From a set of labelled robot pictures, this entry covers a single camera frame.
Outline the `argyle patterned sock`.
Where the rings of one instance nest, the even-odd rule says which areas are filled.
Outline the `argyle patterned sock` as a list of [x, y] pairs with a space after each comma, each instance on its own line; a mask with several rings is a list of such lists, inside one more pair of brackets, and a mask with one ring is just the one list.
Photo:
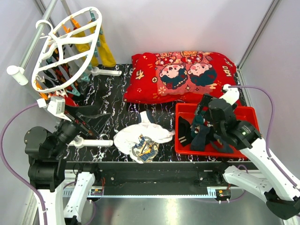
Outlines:
[[[54, 63], [53, 59], [56, 60], [56, 62], [60, 59], [60, 55], [59, 55], [59, 50], [58, 48], [56, 48], [53, 53], [52, 53], [52, 56], [49, 57], [48, 59], [46, 59], [46, 62], [47, 64], [52, 64]], [[57, 80], [59, 82], [59, 84], [62, 84], [64, 83], [67, 79], [66, 77], [64, 76], [61, 68], [66, 72], [67, 74], [67, 78], [70, 79], [72, 76], [70, 74], [70, 66], [68, 65], [68, 63], [63, 63], [61, 65], [58, 65], [58, 66], [55, 66], [55, 67], [52, 67], [52, 70], [54, 71], [56, 77], [57, 77]]]

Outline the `red cartoon print pillow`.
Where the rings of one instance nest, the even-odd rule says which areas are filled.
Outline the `red cartoon print pillow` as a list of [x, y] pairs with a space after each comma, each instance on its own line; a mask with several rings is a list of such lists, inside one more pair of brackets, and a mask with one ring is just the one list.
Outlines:
[[132, 65], [123, 97], [129, 103], [198, 103], [204, 94], [220, 97], [225, 84], [236, 84], [237, 66], [217, 52], [145, 52], [133, 55]]

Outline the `red sock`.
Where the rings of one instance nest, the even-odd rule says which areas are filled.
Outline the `red sock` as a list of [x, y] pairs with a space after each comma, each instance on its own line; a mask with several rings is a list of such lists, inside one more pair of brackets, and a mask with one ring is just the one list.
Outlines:
[[64, 97], [65, 104], [71, 107], [78, 107], [78, 104], [70, 97], [66, 96]]

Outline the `red plastic bin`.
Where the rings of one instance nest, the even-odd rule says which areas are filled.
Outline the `red plastic bin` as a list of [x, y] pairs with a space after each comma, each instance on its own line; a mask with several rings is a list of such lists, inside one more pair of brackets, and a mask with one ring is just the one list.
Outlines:
[[[190, 144], [182, 146], [179, 141], [179, 117], [187, 120], [189, 123], [194, 118], [194, 113], [197, 108], [195, 103], [177, 103], [175, 110], [175, 152], [181, 155], [197, 155], [197, 156], [212, 156], [216, 158], [246, 158], [240, 151], [233, 149], [233, 153], [221, 153], [213, 148], [211, 144], [206, 145], [205, 151], [192, 151], [190, 150]], [[259, 128], [256, 113], [254, 108], [249, 106], [237, 106], [234, 110], [236, 118], [238, 120], [245, 120], [250, 122], [256, 129]]]

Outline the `teal sock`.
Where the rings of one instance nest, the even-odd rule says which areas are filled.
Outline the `teal sock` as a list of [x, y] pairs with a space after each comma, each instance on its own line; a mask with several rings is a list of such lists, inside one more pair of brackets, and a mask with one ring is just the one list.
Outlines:
[[199, 131], [205, 127], [204, 125], [205, 119], [202, 117], [201, 114], [195, 114], [192, 124], [191, 124], [191, 131], [194, 133], [199, 133]]

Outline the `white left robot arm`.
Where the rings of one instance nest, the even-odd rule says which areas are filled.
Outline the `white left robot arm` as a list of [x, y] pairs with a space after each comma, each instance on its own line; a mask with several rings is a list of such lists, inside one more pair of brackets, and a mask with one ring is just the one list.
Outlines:
[[92, 186], [101, 182], [101, 172], [94, 163], [82, 164], [75, 175], [75, 188], [66, 206], [63, 205], [66, 160], [61, 156], [70, 145], [110, 147], [111, 140], [99, 140], [110, 114], [97, 114], [96, 106], [66, 106], [60, 109], [66, 116], [54, 132], [36, 126], [24, 137], [25, 153], [29, 157], [28, 177], [37, 190], [39, 219], [45, 225], [80, 225], [82, 212]]

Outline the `white printed t-shirt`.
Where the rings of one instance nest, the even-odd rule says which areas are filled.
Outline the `white printed t-shirt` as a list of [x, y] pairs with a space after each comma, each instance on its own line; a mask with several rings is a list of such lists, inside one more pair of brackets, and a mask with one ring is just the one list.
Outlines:
[[173, 139], [174, 130], [155, 123], [150, 111], [138, 114], [138, 123], [119, 131], [113, 142], [117, 149], [137, 163], [151, 162], [158, 154], [159, 145]]

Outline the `yellow sock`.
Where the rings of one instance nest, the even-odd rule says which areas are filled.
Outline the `yellow sock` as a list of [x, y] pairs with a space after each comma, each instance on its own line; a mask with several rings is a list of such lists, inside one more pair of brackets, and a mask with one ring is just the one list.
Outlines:
[[[81, 32], [78, 32], [76, 34], [74, 34], [72, 37], [74, 38], [82, 38], [82, 37], [85, 37], [85, 32], [84, 31], [81, 31]], [[84, 43], [84, 44], [75, 44], [78, 52], [82, 53], [82, 52], [85, 52], [87, 50], [90, 49], [90, 44], [88, 43]], [[98, 60], [95, 56], [92, 57], [91, 59], [91, 65], [92, 67], [96, 67], [98, 65]]]
[[100, 34], [100, 47], [98, 47], [98, 52], [102, 61], [103, 66], [112, 68], [116, 66], [116, 61], [113, 57], [113, 54], [110, 51], [110, 48], [106, 42], [105, 35]]

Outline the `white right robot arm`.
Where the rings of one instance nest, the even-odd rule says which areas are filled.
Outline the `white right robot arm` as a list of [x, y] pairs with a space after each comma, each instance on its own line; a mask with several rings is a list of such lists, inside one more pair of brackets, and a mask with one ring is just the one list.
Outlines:
[[218, 171], [213, 173], [214, 183], [219, 186], [233, 184], [248, 191], [283, 220], [299, 216], [299, 179], [267, 148], [266, 141], [251, 123], [236, 118], [233, 105], [225, 97], [205, 94], [199, 109], [207, 108], [203, 116], [213, 125], [214, 134], [250, 159], [266, 179], [262, 180], [229, 163], [222, 163]]

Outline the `black striped sock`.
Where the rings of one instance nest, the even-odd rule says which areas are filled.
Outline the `black striped sock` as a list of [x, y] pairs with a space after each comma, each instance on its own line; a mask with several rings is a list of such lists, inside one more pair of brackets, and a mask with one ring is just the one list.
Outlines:
[[189, 145], [193, 140], [191, 124], [181, 116], [178, 120], [178, 140], [183, 147]]

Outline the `navy blue sock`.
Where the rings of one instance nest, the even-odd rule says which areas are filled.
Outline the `navy blue sock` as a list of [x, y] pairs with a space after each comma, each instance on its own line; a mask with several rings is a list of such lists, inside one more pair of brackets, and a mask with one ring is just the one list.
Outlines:
[[205, 151], [206, 136], [210, 129], [208, 127], [202, 127], [196, 133], [195, 130], [191, 131], [192, 142], [190, 144], [190, 149], [192, 151]]
[[214, 135], [214, 141], [210, 141], [212, 147], [217, 151], [225, 154], [233, 154], [232, 147], [226, 143], [221, 136]]

